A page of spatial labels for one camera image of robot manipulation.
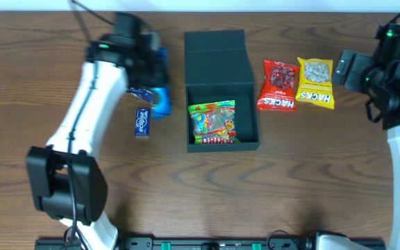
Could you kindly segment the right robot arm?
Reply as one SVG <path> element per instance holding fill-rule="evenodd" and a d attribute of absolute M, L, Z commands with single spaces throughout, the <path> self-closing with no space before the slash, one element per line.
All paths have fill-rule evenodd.
<path fill-rule="evenodd" d="M 394 203 L 389 249 L 400 249 L 400 24 L 378 28 L 373 55 L 345 49 L 337 62 L 332 82 L 367 95 L 367 118 L 382 122 L 392 155 Z"/>

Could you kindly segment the dark blue snack wrapper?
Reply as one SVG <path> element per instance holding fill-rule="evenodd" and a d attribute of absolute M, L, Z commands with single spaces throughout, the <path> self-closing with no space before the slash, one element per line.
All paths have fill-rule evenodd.
<path fill-rule="evenodd" d="M 129 87 L 127 92 L 131 93 L 134 97 L 149 102 L 152 105 L 156 105 L 160 101 L 158 95 L 150 89 Z"/>

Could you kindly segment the Haribo sour worms bag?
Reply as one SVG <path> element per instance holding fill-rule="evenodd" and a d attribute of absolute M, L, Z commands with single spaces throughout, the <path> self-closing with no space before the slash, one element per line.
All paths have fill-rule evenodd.
<path fill-rule="evenodd" d="M 240 143 L 235 130 L 235 101 L 201 103 L 188 107 L 195 144 Z"/>

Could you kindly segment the blue Oreo cookie pack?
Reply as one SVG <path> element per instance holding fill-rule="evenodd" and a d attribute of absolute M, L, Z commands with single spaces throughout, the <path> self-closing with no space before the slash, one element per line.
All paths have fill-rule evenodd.
<path fill-rule="evenodd" d="M 172 115 L 172 99 L 169 88 L 168 53 L 166 48 L 159 48 L 157 54 L 158 66 L 162 72 L 158 87 L 153 87 L 154 103 L 152 105 L 152 116 L 154 119 L 163 119 Z"/>

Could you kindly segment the yellow Hacks candy bag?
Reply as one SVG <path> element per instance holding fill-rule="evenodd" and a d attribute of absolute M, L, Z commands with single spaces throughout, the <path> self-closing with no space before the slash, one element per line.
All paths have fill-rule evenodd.
<path fill-rule="evenodd" d="M 300 64 L 296 100 L 333 110 L 335 99 L 331 77 L 333 61 L 297 58 Z"/>

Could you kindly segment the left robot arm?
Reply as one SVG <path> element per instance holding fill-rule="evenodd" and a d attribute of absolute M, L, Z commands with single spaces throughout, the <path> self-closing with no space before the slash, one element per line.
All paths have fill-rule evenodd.
<path fill-rule="evenodd" d="M 142 18 L 117 12 L 112 33 L 90 40 L 79 87 L 56 132 L 26 156 L 33 203 L 66 226 L 63 249 L 117 249 L 98 166 L 103 137 L 122 96 L 148 101 L 151 118 L 172 112 L 167 53 Z"/>

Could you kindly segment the red Hacks candy bag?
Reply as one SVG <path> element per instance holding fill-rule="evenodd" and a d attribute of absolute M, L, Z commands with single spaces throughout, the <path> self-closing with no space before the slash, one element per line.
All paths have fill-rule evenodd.
<path fill-rule="evenodd" d="M 264 60 L 265 81 L 257 101 L 258 110 L 295 111 L 294 87 L 300 67 Z"/>

